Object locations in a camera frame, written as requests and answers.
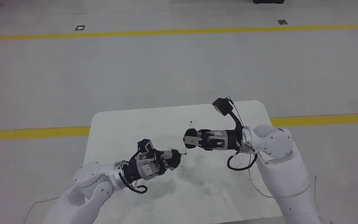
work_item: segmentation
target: gray floor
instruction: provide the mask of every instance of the gray floor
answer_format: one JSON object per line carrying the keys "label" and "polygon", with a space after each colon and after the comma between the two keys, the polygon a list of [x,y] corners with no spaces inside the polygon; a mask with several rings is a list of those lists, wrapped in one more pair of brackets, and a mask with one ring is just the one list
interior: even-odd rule
{"label": "gray floor", "polygon": [[[278,26],[280,19],[290,26],[358,24],[358,3],[349,0],[0,2],[0,35],[73,32],[77,25],[104,32]],[[270,117],[358,113],[357,40],[357,30],[0,40],[0,129],[84,126],[99,111],[203,104],[227,95],[262,101]],[[290,130],[318,175],[323,217],[355,223],[358,126]],[[22,223],[34,202],[64,192],[86,142],[0,141],[0,223]],[[52,203],[36,205],[27,224],[39,223]]]}

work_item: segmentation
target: black object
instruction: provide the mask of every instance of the black object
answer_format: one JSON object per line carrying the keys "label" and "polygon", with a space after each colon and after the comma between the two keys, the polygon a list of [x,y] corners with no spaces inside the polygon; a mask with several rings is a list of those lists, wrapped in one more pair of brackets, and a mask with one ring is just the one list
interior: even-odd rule
{"label": "black object", "polygon": [[228,98],[217,98],[217,100],[212,103],[212,106],[214,106],[215,109],[224,116],[229,114],[236,123],[235,130],[239,131],[242,128],[242,124],[233,113],[233,107],[230,102],[234,105],[234,102]]}
{"label": "black object", "polygon": [[130,160],[128,165],[123,165],[123,174],[126,181],[130,184],[142,178],[136,166],[136,159]]}
{"label": "black object", "polygon": [[248,169],[250,169],[250,168],[252,167],[252,165],[253,165],[253,164],[256,162],[256,160],[257,160],[257,154],[255,154],[255,156],[254,156],[252,162],[251,162],[248,166],[245,166],[244,168],[234,168],[234,167],[230,166],[230,161],[231,161],[232,158],[234,158],[234,156],[230,156],[230,157],[228,158],[228,161],[227,161],[227,166],[228,166],[228,168],[231,169],[231,170],[234,170],[234,171],[243,171],[243,170],[248,170]]}
{"label": "black object", "polygon": [[280,25],[288,25],[286,20],[278,20]]}
{"label": "black object", "polygon": [[[197,131],[195,128],[189,128],[188,130],[186,130],[185,134],[184,134],[184,137],[187,137],[187,136],[190,136],[190,137],[197,137]],[[193,145],[193,144],[185,144],[185,147],[188,148],[188,149],[192,149],[192,148],[195,148],[196,146]]]}
{"label": "black object", "polygon": [[75,31],[83,31],[83,30],[84,30],[84,27],[85,27],[85,25],[76,26]]}
{"label": "black object", "polygon": [[[171,150],[172,151],[172,158],[167,159],[168,166],[177,168],[181,161],[181,154],[178,150]],[[138,142],[138,150],[137,152],[127,161],[126,164],[122,165],[123,174],[119,173],[119,177],[124,183],[124,185],[129,188],[132,192],[136,192],[138,194],[144,194],[147,192],[148,188],[145,185],[139,185],[137,188],[144,188],[144,190],[140,191],[133,188],[130,184],[136,180],[141,179],[140,173],[138,171],[138,167],[136,164],[136,156],[140,153],[147,153],[145,156],[146,158],[154,158],[152,163],[157,164],[159,166],[159,171],[156,173],[157,175],[163,175],[168,167],[164,164],[164,159],[161,158],[161,155],[164,152],[156,150],[153,148],[152,143],[149,139],[143,139],[142,141]]]}
{"label": "black object", "polygon": [[132,188],[132,187],[124,180],[122,174],[121,174],[121,173],[118,173],[118,174],[119,174],[119,178],[122,180],[122,182],[124,183],[124,185],[125,185],[129,190],[131,190],[132,192],[136,192],[136,193],[138,193],[138,194],[144,194],[145,192],[148,191],[148,187],[145,186],[145,185],[137,186],[137,188],[144,188],[144,190],[142,190],[142,191]]}
{"label": "black object", "polygon": [[255,4],[268,4],[268,3],[283,4],[285,0],[253,0],[253,2]]}
{"label": "black object", "polygon": [[219,113],[224,116],[228,115],[233,110],[233,107],[231,106],[231,104],[229,103],[229,99],[227,98],[217,98],[217,100],[215,100],[212,105]]}

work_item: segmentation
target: floor marking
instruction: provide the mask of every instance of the floor marking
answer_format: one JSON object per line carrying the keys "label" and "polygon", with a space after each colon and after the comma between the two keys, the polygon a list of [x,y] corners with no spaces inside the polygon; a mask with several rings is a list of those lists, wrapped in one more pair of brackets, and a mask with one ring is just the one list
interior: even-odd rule
{"label": "floor marking", "polygon": [[314,30],[357,30],[358,25],[321,25],[321,26],[274,26],[274,27],[227,27],[209,29],[183,30],[139,30],[119,32],[82,32],[68,34],[19,34],[3,35],[0,40],[29,40],[29,39],[71,39],[71,38],[109,38],[114,36],[151,36],[178,34],[220,34],[235,32],[283,32],[283,31],[314,31]]}
{"label": "floor marking", "polygon": [[[329,124],[358,124],[358,114],[337,114],[321,116],[290,116],[271,118],[274,127],[313,126]],[[88,136],[90,126],[0,130],[0,140],[31,138],[62,138]]]}

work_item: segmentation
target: black cable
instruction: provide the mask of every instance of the black cable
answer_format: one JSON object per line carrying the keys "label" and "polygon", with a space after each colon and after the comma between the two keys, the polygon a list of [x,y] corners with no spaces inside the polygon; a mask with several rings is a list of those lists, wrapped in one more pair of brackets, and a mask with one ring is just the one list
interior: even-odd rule
{"label": "black cable", "polygon": [[121,173],[118,173],[118,174],[119,174],[119,177],[120,177],[120,179],[122,180],[123,184],[124,184],[127,188],[129,188],[129,190],[131,190],[132,192],[136,192],[136,193],[138,193],[138,194],[144,194],[145,192],[148,191],[148,188],[147,188],[147,186],[145,186],[145,185],[137,186],[137,188],[144,188],[144,190],[142,190],[142,191],[134,189],[131,185],[129,185],[129,184],[127,183],[127,181],[125,181],[125,179],[123,178],[123,176],[122,176]]}
{"label": "black cable", "polygon": [[246,167],[244,167],[244,168],[234,168],[234,167],[231,167],[231,166],[230,166],[230,161],[231,161],[232,158],[234,158],[233,155],[228,158],[228,162],[227,162],[228,168],[231,169],[231,170],[235,170],[235,171],[243,171],[243,170],[250,169],[251,166],[256,162],[256,160],[257,160],[257,154],[255,154],[255,157],[253,158],[252,162],[251,162],[248,166],[246,166]]}

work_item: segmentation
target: small object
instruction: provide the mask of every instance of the small object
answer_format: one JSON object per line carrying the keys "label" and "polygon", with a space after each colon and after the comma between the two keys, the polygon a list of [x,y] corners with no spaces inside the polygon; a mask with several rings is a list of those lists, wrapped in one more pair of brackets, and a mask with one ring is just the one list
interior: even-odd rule
{"label": "small object", "polygon": [[253,0],[255,4],[267,4],[267,3],[273,3],[273,4],[283,4],[285,0]]}
{"label": "small object", "polygon": [[286,20],[278,20],[280,25],[288,25]]}
{"label": "small object", "polygon": [[84,30],[84,27],[85,27],[85,25],[76,26],[75,31],[83,31],[83,30]]}

